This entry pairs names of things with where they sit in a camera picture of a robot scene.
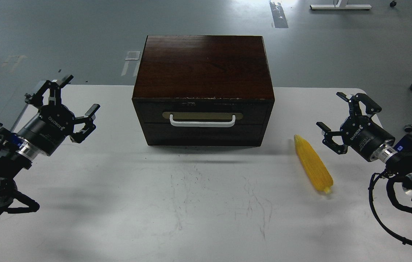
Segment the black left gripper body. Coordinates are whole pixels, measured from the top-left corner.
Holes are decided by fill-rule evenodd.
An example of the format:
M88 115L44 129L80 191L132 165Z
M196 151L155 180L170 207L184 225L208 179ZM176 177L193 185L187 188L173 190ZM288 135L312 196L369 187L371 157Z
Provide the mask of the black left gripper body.
M66 106L42 106L21 129L21 137L50 156L74 131L75 115Z

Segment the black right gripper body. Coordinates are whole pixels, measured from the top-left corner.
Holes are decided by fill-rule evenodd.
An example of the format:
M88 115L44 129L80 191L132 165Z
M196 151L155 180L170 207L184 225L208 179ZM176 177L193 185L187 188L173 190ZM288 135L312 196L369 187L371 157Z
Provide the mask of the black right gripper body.
M368 116L348 117L341 125L342 141L366 161L377 160L373 154L383 144L392 146L395 138Z

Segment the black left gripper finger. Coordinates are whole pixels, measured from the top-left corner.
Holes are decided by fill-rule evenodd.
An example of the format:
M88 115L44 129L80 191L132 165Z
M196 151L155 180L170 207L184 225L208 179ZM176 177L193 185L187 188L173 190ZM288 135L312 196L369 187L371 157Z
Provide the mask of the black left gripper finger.
M44 93L49 91L48 106L61 106L61 89L69 84L73 78L73 75L67 75L63 79L57 81L40 81L37 85L38 90L35 93L25 94L25 103L36 108L41 108L44 106Z
M96 111L99 109L100 105L95 103L88 109L84 116L76 117L72 120L71 124L73 126L77 124L84 124L80 131L70 134L70 139L73 143L82 143L96 129L94 120L96 119Z

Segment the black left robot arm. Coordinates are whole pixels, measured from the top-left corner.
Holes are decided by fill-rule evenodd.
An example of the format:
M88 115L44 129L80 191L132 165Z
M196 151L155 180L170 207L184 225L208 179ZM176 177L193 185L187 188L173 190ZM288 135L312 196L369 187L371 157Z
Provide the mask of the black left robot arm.
M73 75L68 75L61 81L41 81L35 93L26 94L25 103L37 113L17 133L0 124L0 216L38 211L40 205L18 190L15 176L29 169L38 154L52 155L67 137L81 143L96 129L99 104L76 117L62 103L61 90L72 79Z

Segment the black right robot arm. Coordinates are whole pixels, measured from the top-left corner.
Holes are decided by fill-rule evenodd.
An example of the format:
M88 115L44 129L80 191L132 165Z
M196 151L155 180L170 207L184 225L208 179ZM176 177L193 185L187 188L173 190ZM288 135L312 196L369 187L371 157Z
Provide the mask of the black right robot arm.
M348 103L349 116L339 131L331 130L323 122L316 123L324 135L323 144L339 155L352 148L367 162L380 160L385 164L384 171L374 173L370 178L368 196L371 212L389 235L404 245L412 246L412 240L383 224L376 212L373 197L377 181L386 179L386 194L392 206L412 214L412 135L406 134L396 143L394 136L372 120L382 108L366 94L357 93L347 97L337 92L336 95Z

